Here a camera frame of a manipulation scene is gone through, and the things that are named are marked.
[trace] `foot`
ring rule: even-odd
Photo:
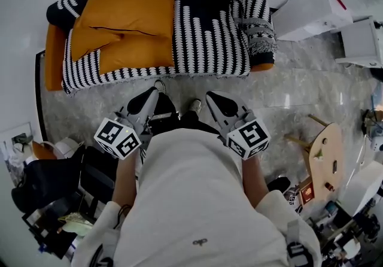
[[[197,114],[201,112],[202,102],[200,99],[194,99],[189,105],[189,111],[195,111]]]
[[[154,82],[154,87],[159,91],[164,94],[166,94],[166,86],[161,80],[157,80]]]

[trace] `white wall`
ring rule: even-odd
[[[57,0],[0,0],[0,131],[31,122],[39,138],[34,95],[35,55],[44,49],[45,11]],[[269,0],[279,7],[286,0]],[[0,256],[9,267],[60,266],[37,254],[10,196],[11,182],[0,163]]]

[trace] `black and white blanket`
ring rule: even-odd
[[[71,29],[87,0],[59,0],[48,21],[68,34],[62,86],[66,93],[131,78],[161,75],[247,75],[252,65],[273,63],[276,50],[267,0],[175,0],[174,67],[122,68],[99,74],[100,51],[71,58]]]

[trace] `tile floor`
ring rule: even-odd
[[[269,148],[260,155],[266,176],[285,171],[289,177],[304,179],[300,148],[286,141],[284,135],[313,139],[322,126],[308,118],[308,114],[340,124],[346,185],[357,166],[363,143],[360,111],[371,107],[370,95],[378,82],[368,69],[335,64],[334,58],[342,55],[336,35],[326,33],[298,43],[278,41],[278,44],[275,67],[270,71],[252,73],[246,78],[166,78],[163,81],[168,95],[181,112],[189,99],[204,99],[207,90],[225,90],[241,96],[272,135]],[[92,144],[102,119],[153,83],[154,80],[135,80],[99,86],[79,91],[71,98],[63,92],[46,92],[42,87],[42,110],[49,140],[55,142],[71,136]],[[206,103],[200,119],[214,125]],[[373,159],[373,153],[367,151],[366,158]]]

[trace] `person's left arm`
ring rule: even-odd
[[[113,230],[118,224],[118,214],[124,208],[124,215],[134,204],[136,190],[136,152],[125,160],[119,160],[112,201],[108,202],[91,231],[78,245],[72,260],[72,267],[88,267],[107,231]]]

